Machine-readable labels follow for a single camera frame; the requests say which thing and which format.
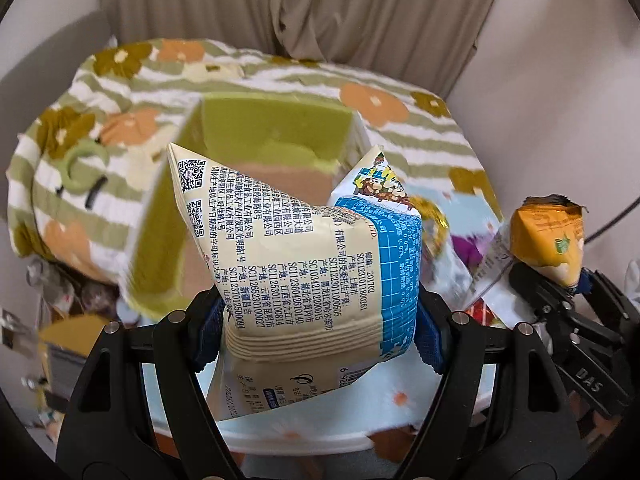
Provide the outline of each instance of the brown flower pattern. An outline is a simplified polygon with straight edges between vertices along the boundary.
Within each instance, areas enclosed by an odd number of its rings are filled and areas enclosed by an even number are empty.
[[[500,211],[498,199],[495,197],[494,188],[483,170],[471,171],[465,168],[451,168],[449,178],[453,189],[457,192],[473,195],[476,194],[476,189],[481,190],[496,218],[502,221],[502,211]]]
[[[53,160],[60,160],[89,134],[94,124],[94,114],[79,114],[68,106],[59,110],[47,108],[40,115],[36,142]]]
[[[46,260],[54,259],[53,254],[36,230],[28,228],[25,224],[20,224],[12,234],[15,252],[21,258],[35,253]]]
[[[451,118],[451,113],[446,103],[437,95],[427,94],[425,92],[411,92],[411,97],[414,98],[415,105],[420,108],[420,110],[424,110],[434,117]]]
[[[130,43],[103,50],[95,55],[94,72],[98,76],[113,73],[131,79],[142,68],[142,61],[151,55],[150,43]]]
[[[276,65],[303,65],[308,68],[318,68],[318,62],[314,59],[292,59],[284,56],[271,56],[271,62]]]

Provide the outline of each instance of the barcode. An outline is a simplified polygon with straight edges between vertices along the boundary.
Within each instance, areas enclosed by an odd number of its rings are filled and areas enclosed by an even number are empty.
[[[180,186],[182,192],[202,187],[202,175],[204,174],[205,160],[188,158],[178,162],[178,172],[180,173]]]
[[[193,226],[193,233],[197,238],[204,236],[204,225],[202,224],[202,200],[191,200],[187,202],[187,212]]]
[[[357,379],[361,378],[366,372],[371,370],[373,366],[351,370],[350,368],[340,368],[340,376],[338,377],[338,387],[349,386]]]

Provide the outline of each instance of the floral bedspread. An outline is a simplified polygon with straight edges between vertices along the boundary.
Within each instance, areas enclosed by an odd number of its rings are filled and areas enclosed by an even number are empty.
[[[152,40],[89,57],[70,88],[20,134],[8,222],[19,256],[55,258],[123,284],[164,149],[206,92],[313,94],[362,115],[408,183],[482,195],[482,165],[442,99],[375,73],[210,41]]]

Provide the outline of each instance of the screw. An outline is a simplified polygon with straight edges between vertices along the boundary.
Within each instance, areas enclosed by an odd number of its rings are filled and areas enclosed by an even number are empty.
[[[180,323],[186,316],[183,310],[174,310],[169,314],[169,322]]]
[[[110,321],[104,326],[104,331],[107,334],[115,334],[120,328],[120,324],[117,321]]]
[[[466,312],[462,312],[461,310],[458,310],[451,314],[451,319],[458,325],[466,325],[469,322],[468,314]]]
[[[531,335],[533,334],[533,327],[529,323],[519,323],[518,331],[522,335]]]
[[[35,377],[23,377],[20,378],[20,382],[22,386],[28,388],[32,392],[35,392],[39,386],[44,384],[46,381],[44,379],[37,379]]]

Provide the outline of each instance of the cream-colored snack bag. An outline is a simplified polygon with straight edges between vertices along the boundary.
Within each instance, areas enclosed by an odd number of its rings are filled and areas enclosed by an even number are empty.
[[[175,144],[168,153],[178,209],[225,300],[207,396],[217,420],[346,386],[408,348],[422,222],[379,147],[320,207]]]

